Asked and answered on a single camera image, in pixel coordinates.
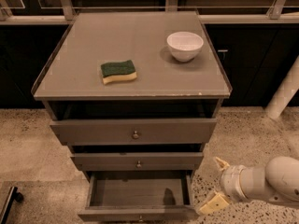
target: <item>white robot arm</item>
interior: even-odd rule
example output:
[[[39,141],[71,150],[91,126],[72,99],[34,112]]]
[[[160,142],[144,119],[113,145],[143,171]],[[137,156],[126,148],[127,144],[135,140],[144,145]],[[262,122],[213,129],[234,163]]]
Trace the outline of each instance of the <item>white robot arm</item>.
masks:
[[[253,200],[299,208],[298,160],[276,157],[265,167],[230,166],[222,161],[222,167],[221,191],[215,191],[215,195],[198,209],[201,214],[212,213],[231,203]]]

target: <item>yellow sponge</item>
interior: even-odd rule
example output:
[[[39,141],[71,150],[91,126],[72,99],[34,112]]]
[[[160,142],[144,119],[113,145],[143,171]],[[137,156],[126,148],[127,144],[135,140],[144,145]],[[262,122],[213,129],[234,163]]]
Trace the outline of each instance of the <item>yellow sponge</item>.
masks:
[[[101,65],[103,83],[126,81],[137,78],[137,73],[131,60],[121,63],[104,63]]]

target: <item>drawer cabinet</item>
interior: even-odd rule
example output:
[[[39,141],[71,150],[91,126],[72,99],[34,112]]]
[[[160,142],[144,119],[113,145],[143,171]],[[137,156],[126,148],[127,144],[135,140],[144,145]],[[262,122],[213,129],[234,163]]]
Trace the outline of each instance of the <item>drawer cabinet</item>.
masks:
[[[196,13],[82,13],[74,25],[76,33],[68,29],[33,94],[90,182],[78,215],[84,221],[195,219],[192,178],[231,92]],[[167,36],[182,30],[205,43],[188,63],[165,47]],[[137,79],[102,84],[99,64],[123,59],[133,61]]]

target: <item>open drawer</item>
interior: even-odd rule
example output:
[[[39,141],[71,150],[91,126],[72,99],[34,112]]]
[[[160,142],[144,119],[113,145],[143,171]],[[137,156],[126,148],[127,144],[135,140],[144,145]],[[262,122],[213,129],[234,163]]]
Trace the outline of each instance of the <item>open drawer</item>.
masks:
[[[71,159],[80,171],[193,170],[203,153],[83,153]]]
[[[50,127],[62,143],[207,143],[216,119],[66,119]]]
[[[84,221],[195,219],[186,171],[95,172]]]

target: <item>cabinet top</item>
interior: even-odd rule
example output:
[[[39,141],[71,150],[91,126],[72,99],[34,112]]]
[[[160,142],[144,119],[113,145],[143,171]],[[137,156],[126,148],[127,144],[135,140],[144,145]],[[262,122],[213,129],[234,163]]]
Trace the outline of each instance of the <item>cabinet top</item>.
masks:
[[[188,63],[175,60],[167,37],[203,37]],[[195,12],[81,13],[34,97],[37,100],[229,97],[231,87]],[[100,65],[132,60],[137,79],[104,85]]]

